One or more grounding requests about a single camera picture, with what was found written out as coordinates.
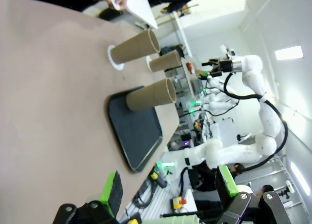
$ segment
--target ceiling light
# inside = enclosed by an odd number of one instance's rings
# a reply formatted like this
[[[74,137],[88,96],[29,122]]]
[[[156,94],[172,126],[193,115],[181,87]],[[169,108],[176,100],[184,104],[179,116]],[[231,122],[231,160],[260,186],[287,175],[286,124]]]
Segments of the ceiling light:
[[[275,55],[277,60],[287,60],[303,57],[301,46],[294,46],[283,50],[277,50],[275,51]]]
[[[291,162],[291,168],[296,178],[299,180],[299,183],[301,184],[306,195],[310,196],[310,187],[307,181],[304,179],[303,175],[301,174],[300,170],[297,168],[297,166],[293,162]]]

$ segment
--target cardboard cup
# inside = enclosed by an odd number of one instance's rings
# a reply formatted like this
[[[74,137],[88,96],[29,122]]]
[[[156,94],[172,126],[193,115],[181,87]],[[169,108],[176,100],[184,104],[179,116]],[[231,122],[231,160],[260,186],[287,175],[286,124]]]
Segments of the cardboard cup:
[[[159,52],[158,40],[153,31],[148,29],[113,48],[111,56],[116,64],[121,64]]]
[[[170,79],[165,78],[142,89],[129,93],[127,105],[132,111],[176,102],[176,90]]]
[[[182,65],[181,58],[177,50],[173,50],[159,58],[150,62],[152,72],[158,72],[170,68],[180,67]]]

